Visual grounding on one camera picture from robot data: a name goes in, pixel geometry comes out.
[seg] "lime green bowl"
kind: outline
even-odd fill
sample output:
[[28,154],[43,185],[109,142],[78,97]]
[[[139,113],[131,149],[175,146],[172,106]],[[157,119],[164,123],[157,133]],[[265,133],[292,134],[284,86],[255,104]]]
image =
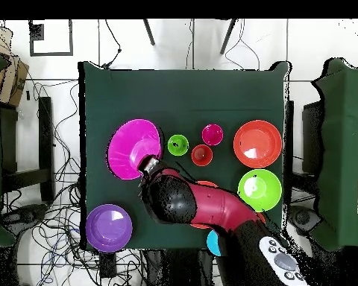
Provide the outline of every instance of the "lime green bowl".
[[281,198],[281,182],[266,169],[250,170],[241,178],[237,194],[256,212],[273,209]]
[[189,148],[188,140],[183,135],[171,136],[167,146],[169,148],[170,154],[174,156],[184,155]]

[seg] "floor tile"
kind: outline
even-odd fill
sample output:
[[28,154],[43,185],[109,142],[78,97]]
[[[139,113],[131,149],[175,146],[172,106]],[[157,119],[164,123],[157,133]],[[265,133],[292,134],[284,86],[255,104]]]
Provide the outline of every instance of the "floor tile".
[[358,19],[289,19],[291,80],[317,79],[331,57],[358,67]]

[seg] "small pink bowl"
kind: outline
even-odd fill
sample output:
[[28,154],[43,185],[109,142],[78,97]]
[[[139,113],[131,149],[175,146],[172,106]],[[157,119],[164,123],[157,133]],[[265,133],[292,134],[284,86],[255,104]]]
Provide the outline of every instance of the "small pink bowl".
[[217,124],[208,124],[201,132],[201,138],[209,146],[216,146],[222,142],[223,130]]

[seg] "black frame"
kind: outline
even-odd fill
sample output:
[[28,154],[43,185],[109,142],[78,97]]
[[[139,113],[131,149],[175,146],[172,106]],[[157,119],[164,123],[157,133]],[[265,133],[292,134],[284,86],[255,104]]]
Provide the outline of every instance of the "black frame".
[[44,24],[33,24],[33,20],[29,20],[29,52],[33,56],[73,56],[73,24],[69,21],[69,51],[53,52],[53,53],[35,53],[34,41],[44,40]]

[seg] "chair leg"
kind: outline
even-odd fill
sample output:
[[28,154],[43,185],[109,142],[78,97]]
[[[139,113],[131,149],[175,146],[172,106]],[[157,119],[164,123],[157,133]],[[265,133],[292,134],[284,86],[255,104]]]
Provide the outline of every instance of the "chair leg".
[[146,30],[147,30],[147,34],[148,34],[148,38],[150,39],[150,43],[154,46],[155,45],[155,41],[154,41],[154,38],[152,36],[152,32],[151,32],[151,29],[150,29],[150,25],[148,23],[148,20],[147,19],[143,19],[143,22],[145,23],[145,27],[146,27]]
[[230,26],[227,30],[227,33],[225,34],[225,38],[224,38],[224,42],[223,42],[223,46],[222,49],[220,51],[220,54],[223,55],[223,53],[225,52],[225,48],[227,47],[228,41],[230,39],[230,35],[232,33],[233,30],[233,26],[235,25],[237,19],[231,19],[230,20]]

